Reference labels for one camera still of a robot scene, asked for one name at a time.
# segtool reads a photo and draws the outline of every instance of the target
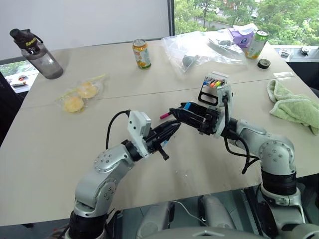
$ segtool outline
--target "table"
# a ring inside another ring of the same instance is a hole
[[[150,42],[150,49],[156,49],[156,45],[157,54],[161,54],[159,42]],[[274,72],[291,71],[270,46],[266,47],[263,57],[272,59],[272,66],[263,74],[255,66],[256,61],[250,62],[243,71],[211,62],[194,68],[199,76],[191,72],[184,77],[174,75],[168,62],[160,60],[164,54],[159,57],[154,52],[149,71],[137,69],[133,57],[130,60],[121,57],[123,65],[116,72],[110,67],[112,62],[101,63],[108,50],[113,56],[116,53],[126,56],[126,52],[131,51],[129,44],[67,50],[64,54],[69,52],[70,61],[63,77],[46,80],[39,75],[36,79],[0,148],[0,225],[69,217],[75,187],[104,150],[106,128],[113,115],[127,108],[139,110],[156,126],[162,122],[159,115],[169,107],[196,101],[204,75],[217,68],[231,76],[235,94],[232,116],[261,125],[269,132],[286,135],[295,144],[298,177],[318,173],[319,161],[315,155],[319,154],[319,137],[300,124],[269,114],[273,103],[266,92],[267,83],[274,78]],[[83,62],[93,67],[90,72]],[[167,67],[166,71],[160,69],[161,64]],[[78,77],[96,76],[104,71],[110,74],[106,90],[84,112],[68,114],[52,102]],[[127,84],[117,83],[118,79]],[[299,77],[280,80],[293,92],[318,102]],[[129,138],[126,125],[124,116],[114,122],[110,146]],[[168,161],[157,153],[140,160],[127,174],[115,194],[114,207],[123,209],[233,190],[261,181],[258,163],[249,168],[246,175],[241,175],[244,158],[227,153],[222,139],[199,135],[187,125],[180,127],[165,150],[170,156]]]

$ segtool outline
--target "soda can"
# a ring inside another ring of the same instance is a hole
[[[251,40],[248,50],[245,52],[247,58],[256,59],[263,50],[269,34],[266,31],[257,31]]]
[[[143,39],[136,39],[133,41],[132,48],[138,67],[140,69],[149,68],[151,66],[151,60],[146,41]]]

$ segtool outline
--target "clear plastic bag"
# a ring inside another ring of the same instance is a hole
[[[208,61],[247,64],[245,53],[232,41],[228,29],[195,31],[162,40],[172,65],[182,73]]]
[[[99,96],[104,90],[106,75],[101,75],[90,80],[81,80],[76,86],[68,89],[55,102],[64,111],[78,113],[83,111],[90,101]]]

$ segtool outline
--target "white tabletop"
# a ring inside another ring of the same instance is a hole
[[[107,73],[109,76],[101,98],[135,96],[149,93],[193,89],[201,86],[205,74],[218,71],[228,74],[233,83],[258,81],[274,78],[274,73],[290,72],[292,69],[266,44],[259,59],[271,62],[268,69],[257,67],[258,60],[247,59],[247,65],[230,65],[207,62],[190,69],[186,74],[177,73],[169,62],[162,42],[150,41],[149,50],[152,66],[140,70],[136,66],[132,44],[113,44],[54,52],[56,59],[65,69],[64,74],[55,80],[39,75],[22,107],[52,104],[68,88],[75,87],[78,81]]]

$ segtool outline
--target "black chair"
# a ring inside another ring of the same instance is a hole
[[[23,97],[11,88],[0,72],[0,146],[8,132],[14,117],[18,113]]]

